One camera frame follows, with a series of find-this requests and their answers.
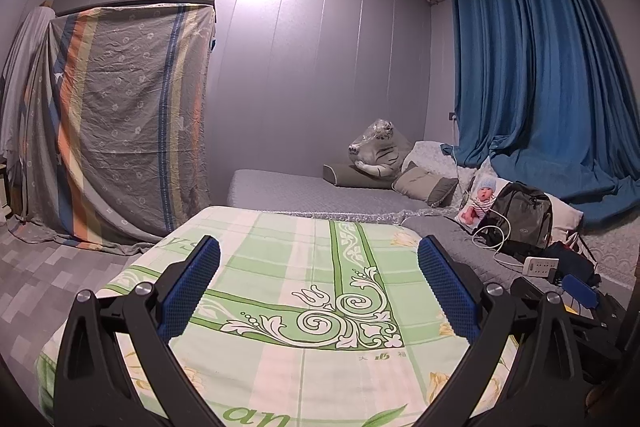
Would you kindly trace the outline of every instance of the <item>baby photo pillow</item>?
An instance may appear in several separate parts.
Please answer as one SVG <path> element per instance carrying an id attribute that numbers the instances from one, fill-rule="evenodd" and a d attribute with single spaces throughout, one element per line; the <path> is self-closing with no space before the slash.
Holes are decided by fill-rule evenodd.
<path id="1" fill-rule="evenodd" d="M 508 183 L 507 180 L 488 174 L 476 176 L 468 198 L 456 215 L 456 221 L 469 232 L 473 232 L 489 212 L 496 196 Z"/>

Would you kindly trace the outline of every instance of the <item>grey bedspread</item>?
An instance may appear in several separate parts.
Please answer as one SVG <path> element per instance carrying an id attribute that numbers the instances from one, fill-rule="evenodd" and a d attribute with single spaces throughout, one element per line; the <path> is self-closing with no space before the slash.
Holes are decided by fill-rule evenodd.
<path id="1" fill-rule="evenodd" d="M 236 171 L 226 200 L 229 206 L 251 210 L 389 214 L 428 208 L 394 190 L 335 187 L 322 178 L 280 172 Z"/>

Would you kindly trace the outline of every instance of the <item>white cable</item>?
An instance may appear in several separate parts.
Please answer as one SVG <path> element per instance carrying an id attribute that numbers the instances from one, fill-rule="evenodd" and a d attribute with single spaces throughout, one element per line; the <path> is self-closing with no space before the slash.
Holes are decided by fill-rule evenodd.
<path id="1" fill-rule="evenodd" d="M 513 270 L 513 267 L 516 267 L 517 270 L 513 270 L 513 271 L 517 271 L 518 273 L 522 273 L 522 264 L 507 263 L 507 261 L 502 261 L 502 260 L 497 258 L 497 255 L 500 253 L 500 248 L 502 248 L 504 246 L 505 242 L 507 241 L 507 239 L 511 235 L 511 223 L 509 222 L 509 219 L 507 219 L 505 216 L 503 216 L 500 212 L 497 212 L 496 210 L 494 210 L 492 208 L 489 208 L 488 210 L 493 212 L 494 214 L 498 214 L 498 216 L 500 216 L 502 219 L 504 219 L 507 222 L 507 225 L 509 227 L 509 231 L 507 232 L 507 235 L 504 235 L 504 232 L 502 231 L 502 229 L 500 227 L 498 227 L 497 225 L 486 225 L 484 227 L 481 227 L 480 229 L 477 229 L 474 232 L 474 235 L 471 236 L 471 242 L 474 245 L 476 245 L 476 247 L 482 248 L 483 250 L 495 250 L 494 261 L 496 263 L 499 263 L 499 264 L 509 268 L 510 270 Z M 502 235 L 502 241 L 500 241 L 500 244 L 497 246 L 497 248 L 496 247 L 488 247 L 487 245 L 480 245 L 480 244 L 476 243 L 476 235 L 478 235 L 480 232 L 482 232 L 482 230 L 487 230 L 487 229 L 498 229 L 500 231 L 500 234 Z"/>

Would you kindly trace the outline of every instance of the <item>electrical outlet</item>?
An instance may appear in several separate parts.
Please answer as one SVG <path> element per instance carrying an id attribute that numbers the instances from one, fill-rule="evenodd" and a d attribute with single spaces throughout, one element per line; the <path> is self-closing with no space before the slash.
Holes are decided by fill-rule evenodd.
<path id="1" fill-rule="evenodd" d="M 558 268 L 558 259 L 527 257 L 522 266 L 522 274 L 529 277 L 547 277 L 549 272 L 556 268 Z"/>

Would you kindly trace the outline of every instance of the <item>white pillow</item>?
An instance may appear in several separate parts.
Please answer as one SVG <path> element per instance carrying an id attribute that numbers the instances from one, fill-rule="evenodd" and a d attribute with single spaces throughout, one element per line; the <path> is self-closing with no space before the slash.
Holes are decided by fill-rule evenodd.
<path id="1" fill-rule="evenodd" d="M 458 208 L 462 195 L 467 190 L 471 179 L 478 169 L 458 167 L 451 156 L 445 156 L 440 149 L 440 142 L 421 141 L 416 142 L 412 151 L 402 163 L 402 172 L 406 171 L 409 162 L 414 162 L 418 167 L 428 172 L 439 174 L 445 178 L 458 178 L 458 187 L 454 191 L 451 206 Z"/>
<path id="2" fill-rule="evenodd" d="M 580 225 L 582 212 L 575 210 L 574 207 L 569 206 L 564 203 L 564 201 L 560 201 L 551 194 L 547 194 L 546 192 L 545 194 L 549 196 L 551 200 L 551 211 L 554 214 L 551 228 L 551 241 L 549 241 L 549 244 L 551 245 L 556 241 L 562 241 L 564 243 L 567 239 L 567 233 L 573 233 L 574 230 L 578 228 L 578 225 Z"/>

